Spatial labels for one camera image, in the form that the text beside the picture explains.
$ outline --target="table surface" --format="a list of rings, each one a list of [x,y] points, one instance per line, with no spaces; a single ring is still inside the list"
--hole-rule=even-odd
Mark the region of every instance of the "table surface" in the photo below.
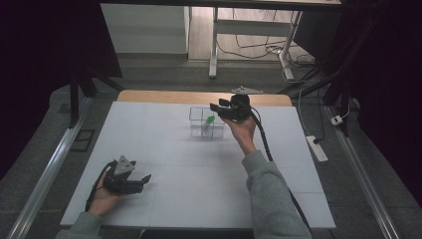
[[[191,136],[189,112],[232,94],[123,91],[113,103],[89,162],[62,219],[72,225],[101,169],[124,154],[137,162],[130,180],[152,174],[104,225],[141,228],[251,228],[247,174],[230,129],[223,138]],[[281,95],[251,96],[275,163],[312,228],[335,227],[295,108]],[[264,148],[255,133],[257,148]]]

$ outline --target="black device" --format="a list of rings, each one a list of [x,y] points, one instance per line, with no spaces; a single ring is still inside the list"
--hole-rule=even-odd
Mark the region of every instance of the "black device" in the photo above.
[[[116,195],[140,193],[143,190],[143,185],[151,178],[151,174],[143,177],[141,180],[127,180],[134,170],[135,165],[136,161],[128,161],[123,155],[118,161],[113,160],[112,162],[109,162],[102,170],[96,184],[93,186],[85,210],[88,211],[90,209],[96,191],[101,188],[98,188],[100,180],[108,168],[109,170],[106,172],[103,180],[103,188]]]
[[[248,95],[233,95],[230,101],[219,99],[218,105],[210,104],[210,110],[217,113],[219,117],[242,121],[251,115],[251,105]]]

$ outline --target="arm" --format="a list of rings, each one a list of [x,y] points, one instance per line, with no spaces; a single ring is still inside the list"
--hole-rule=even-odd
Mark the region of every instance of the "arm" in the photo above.
[[[241,123],[223,121],[230,127],[245,154],[242,163],[248,173],[246,185],[251,196],[255,238],[312,238],[276,164],[267,162],[256,150],[253,143],[255,122],[252,118]]]
[[[81,212],[75,224],[69,230],[61,230],[56,239],[100,239],[99,231],[102,226],[103,216],[112,210],[120,195],[114,195],[103,188],[103,181],[106,172],[103,174],[94,200],[88,212]]]

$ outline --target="hand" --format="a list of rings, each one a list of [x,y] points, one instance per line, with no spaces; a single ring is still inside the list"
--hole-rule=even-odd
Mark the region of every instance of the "hand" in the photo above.
[[[245,153],[245,156],[257,150],[254,145],[254,132],[256,124],[251,117],[248,117],[247,119],[240,122],[234,122],[224,118],[221,118],[221,120],[230,127],[233,136],[235,136],[236,140],[239,142],[239,145],[242,148],[243,153]]]
[[[112,194],[103,187],[103,181],[105,177],[106,172],[100,179],[99,185],[97,185],[97,191],[94,196],[94,200],[91,203],[90,209],[88,210],[97,216],[104,216],[106,213],[112,210],[118,201],[122,198],[122,195]]]

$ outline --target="transparent container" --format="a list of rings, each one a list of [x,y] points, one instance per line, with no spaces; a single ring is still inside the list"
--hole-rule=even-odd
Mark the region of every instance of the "transparent container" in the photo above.
[[[190,109],[189,113],[191,136],[222,138],[224,134],[224,122],[218,117],[217,113],[209,108]]]

